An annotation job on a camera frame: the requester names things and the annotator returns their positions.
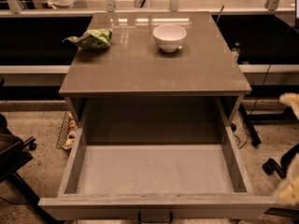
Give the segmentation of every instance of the drawer handle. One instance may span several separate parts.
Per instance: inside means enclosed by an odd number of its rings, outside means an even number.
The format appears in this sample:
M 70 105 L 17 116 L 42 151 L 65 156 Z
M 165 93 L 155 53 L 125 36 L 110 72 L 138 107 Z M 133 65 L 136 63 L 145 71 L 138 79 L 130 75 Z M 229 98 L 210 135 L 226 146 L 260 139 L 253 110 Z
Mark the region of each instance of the drawer handle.
M 173 221 L 173 214 L 172 213 L 169 213 L 169 220 L 167 221 L 164 221 L 164 222 L 157 222 L 157 221 L 154 221 L 154 222 L 144 222 L 142 219 L 141 219 L 141 213 L 138 213 L 138 222 L 139 224 L 153 224 L 153 223 L 157 223 L 157 224 L 171 224 L 172 221 Z

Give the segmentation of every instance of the concrete floor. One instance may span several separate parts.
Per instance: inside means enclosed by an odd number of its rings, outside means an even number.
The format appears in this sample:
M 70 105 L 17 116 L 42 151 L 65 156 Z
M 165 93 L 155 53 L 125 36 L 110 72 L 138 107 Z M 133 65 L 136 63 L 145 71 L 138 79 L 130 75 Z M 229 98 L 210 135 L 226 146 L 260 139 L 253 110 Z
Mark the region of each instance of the concrete floor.
M 253 108 L 254 100 L 245 100 L 244 105 L 248 111 Z M 285 108 L 277 100 L 258 100 L 254 112 L 278 112 Z M 0 112 L 7 117 L 8 128 L 22 139 L 34 136 L 37 149 L 31 151 L 33 159 L 22 167 L 18 173 L 36 192 L 39 197 L 56 197 L 68 155 L 57 148 L 57 141 L 63 124 L 64 114 L 67 110 L 65 102 L 1 102 Z M 299 143 L 298 122 L 274 122 L 267 125 L 256 125 L 255 128 L 262 139 L 258 147 L 251 144 L 239 114 L 234 119 L 236 124 L 235 140 L 240 143 L 240 149 L 249 179 L 257 195 L 271 195 L 280 182 L 277 174 L 268 176 L 262 170 L 262 165 L 268 158 L 276 161 L 291 147 Z M 26 201 L 17 190 L 7 181 L 0 184 L 0 197 L 14 203 Z M 0 200 L 0 223 L 43 223 L 35 211 L 26 204 L 14 205 Z M 129 224 L 128 220 L 102 220 L 102 221 L 68 221 L 67 223 L 103 223 L 103 224 Z M 229 219 L 193 219 L 174 220 L 174 223 L 188 224 L 232 224 Z M 243 219 L 241 224 L 274 224 L 293 223 L 285 217 L 260 215 L 256 219 Z

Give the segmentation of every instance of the green chip bag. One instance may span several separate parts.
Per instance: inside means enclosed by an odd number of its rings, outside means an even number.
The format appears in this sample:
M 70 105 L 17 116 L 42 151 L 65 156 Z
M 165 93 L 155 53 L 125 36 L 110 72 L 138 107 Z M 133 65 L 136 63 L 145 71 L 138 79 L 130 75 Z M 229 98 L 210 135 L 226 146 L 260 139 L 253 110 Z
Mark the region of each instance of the green chip bag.
M 110 39 L 112 37 L 112 29 L 94 29 L 88 30 L 83 36 L 70 36 L 68 40 L 83 49 L 108 49 L 110 47 Z

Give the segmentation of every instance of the white bowl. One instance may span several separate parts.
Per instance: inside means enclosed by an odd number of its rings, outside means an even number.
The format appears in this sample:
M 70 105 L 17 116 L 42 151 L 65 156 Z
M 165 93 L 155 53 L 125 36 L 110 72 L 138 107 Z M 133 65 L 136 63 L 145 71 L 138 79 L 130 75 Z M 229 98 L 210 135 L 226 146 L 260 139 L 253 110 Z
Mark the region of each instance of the white bowl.
M 177 25 L 157 26 L 152 33 L 157 45 L 165 52 L 178 49 L 187 35 L 186 30 Z

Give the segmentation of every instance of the drawer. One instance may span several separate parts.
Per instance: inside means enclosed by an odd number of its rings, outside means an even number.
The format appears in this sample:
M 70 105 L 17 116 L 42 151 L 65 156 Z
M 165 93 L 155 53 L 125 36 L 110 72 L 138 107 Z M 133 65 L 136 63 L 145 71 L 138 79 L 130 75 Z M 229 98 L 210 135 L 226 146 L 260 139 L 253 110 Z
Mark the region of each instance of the drawer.
M 255 196 L 221 98 L 87 99 L 57 198 L 57 219 L 253 218 Z

